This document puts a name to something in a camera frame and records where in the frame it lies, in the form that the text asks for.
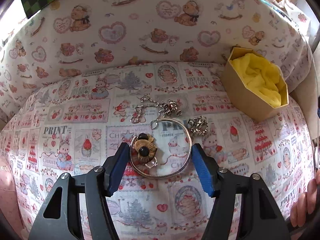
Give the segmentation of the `person's right hand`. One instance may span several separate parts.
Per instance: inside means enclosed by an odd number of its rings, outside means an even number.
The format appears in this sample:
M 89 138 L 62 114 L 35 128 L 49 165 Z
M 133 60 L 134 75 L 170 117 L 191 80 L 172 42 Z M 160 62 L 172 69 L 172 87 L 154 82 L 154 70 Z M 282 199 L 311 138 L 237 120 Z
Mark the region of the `person's right hand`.
M 293 227 L 302 227 L 306 222 L 306 215 L 310 215 L 315 211 L 318 185 L 319 169 L 315 177 L 309 181 L 307 191 L 302 193 L 291 207 L 290 222 Z

